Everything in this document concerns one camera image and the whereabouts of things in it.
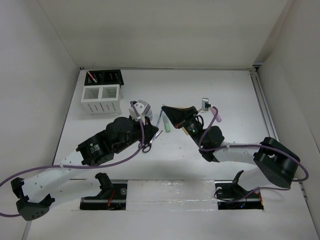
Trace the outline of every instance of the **black scissors handle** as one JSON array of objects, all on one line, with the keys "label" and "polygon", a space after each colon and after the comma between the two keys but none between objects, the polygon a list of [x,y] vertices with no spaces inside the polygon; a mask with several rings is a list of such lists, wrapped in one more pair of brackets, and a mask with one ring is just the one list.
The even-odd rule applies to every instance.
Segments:
[{"label": "black scissors handle", "polygon": [[142,152],[143,153],[148,153],[149,151],[151,150],[151,143],[147,143],[147,144],[144,144],[143,147],[142,147]]}]

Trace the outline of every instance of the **white table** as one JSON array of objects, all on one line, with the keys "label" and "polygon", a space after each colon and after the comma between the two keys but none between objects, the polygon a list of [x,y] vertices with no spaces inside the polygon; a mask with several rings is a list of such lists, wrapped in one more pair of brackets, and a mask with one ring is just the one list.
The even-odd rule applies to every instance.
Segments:
[{"label": "white table", "polygon": [[[129,102],[145,100],[153,110],[155,124],[162,104],[201,107],[202,98],[219,109],[217,123],[227,142],[255,143],[268,136],[256,92],[246,70],[122,70],[123,116]],[[105,129],[114,115],[88,115],[81,101],[85,79],[82,70],[74,91],[54,163],[57,164],[78,144]],[[212,119],[203,115],[205,126]],[[135,144],[115,155],[114,162],[130,156]],[[111,179],[190,180],[191,192],[200,179],[230,180],[250,164],[209,163],[198,153],[196,144],[182,130],[171,128],[157,138],[149,153],[139,153],[130,161],[112,168],[89,170],[77,178],[106,172]],[[160,190],[150,191],[155,199]],[[188,211],[181,207],[158,207],[126,211],[80,211],[79,200],[62,204],[32,222],[28,239],[316,239],[317,234],[299,184],[285,192],[262,191],[265,210],[218,210],[216,201],[208,209]]]}]

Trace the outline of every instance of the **scissors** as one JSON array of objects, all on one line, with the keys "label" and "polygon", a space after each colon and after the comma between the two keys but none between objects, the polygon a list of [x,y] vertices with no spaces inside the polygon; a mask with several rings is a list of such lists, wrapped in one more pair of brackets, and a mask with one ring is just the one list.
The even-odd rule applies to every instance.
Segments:
[{"label": "scissors", "polygon": [[148,153],[151,150],[151,146],[152,146],[152,142],[159,137],[159,135],[163,132],[163,130],[157,132],[154,137],[150,140],[150,142],[148,142],[147,144],[144,144],[142,147],[142,152],[143,153]]}]

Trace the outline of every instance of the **white wall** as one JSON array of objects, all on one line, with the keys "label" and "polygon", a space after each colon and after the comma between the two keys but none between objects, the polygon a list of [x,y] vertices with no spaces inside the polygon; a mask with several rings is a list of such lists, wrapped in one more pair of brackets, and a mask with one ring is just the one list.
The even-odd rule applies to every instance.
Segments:
[{"label": "white wall", "polygon": [[[0,1],[0,181],[52,163],[78,68],[36,0]],[[10,184],[0,212],[16,214]],[[0,217],[0,238],[20,240],[26,222]]]},{"label": "white wall", "polygon": [[290,1],[39,3],[79,67],[245,69],[256,60]]},{"label": "white wall", "polygon": [[279,139],[300,156],[320,231],[320,1],[295,0],[274,51],[258,73]]}]

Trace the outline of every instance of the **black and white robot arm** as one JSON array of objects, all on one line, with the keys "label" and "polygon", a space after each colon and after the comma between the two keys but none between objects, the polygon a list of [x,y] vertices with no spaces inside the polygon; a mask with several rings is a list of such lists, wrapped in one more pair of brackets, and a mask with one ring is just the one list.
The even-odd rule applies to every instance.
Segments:
[{"label": "black and white robot arm", "polygon": [[[98,173],[96,179],[69,180],[88,168],[106,167],[102,164],[112,160],[114,154],[122,152],[137,141],[143,141],[144,144],[150,142],[159,130],[151,125],[148,117],[150,106],[141,100],[132,104],[129,109],[130,117],[116,118],[104,131],[79,144],[77,149],[62,159],[59,165],[33,177],[15,178],[11,181],[12,190],[19,198],[16,203],[18,212],[25,220],[40,218],[49,209],[70,200],[86,196],[110,198],[113,184],[106,173]],[[209,102],[204,101],[202,111],[207,111],[209,107]],[[249,171],[240,171],[235,176],[227,189],[233,199],[243,197],[252,189],[270,183],[280,188],[290,188],[300,166],[300,159],[275,139],[266,137],[260,144],[240,144],[237,147],[233,143],[224,142],[225,138],[220,128],[212,126],[214,120],[207,129],[204,129],[203,120],[200,122],[198,118],[200,110],[196,110],[194,106],[184,109],[163,106],[162,110],[175,128],[185,129],[198,145],[202,157],[208,162],[232,161],[255,166]]]}]

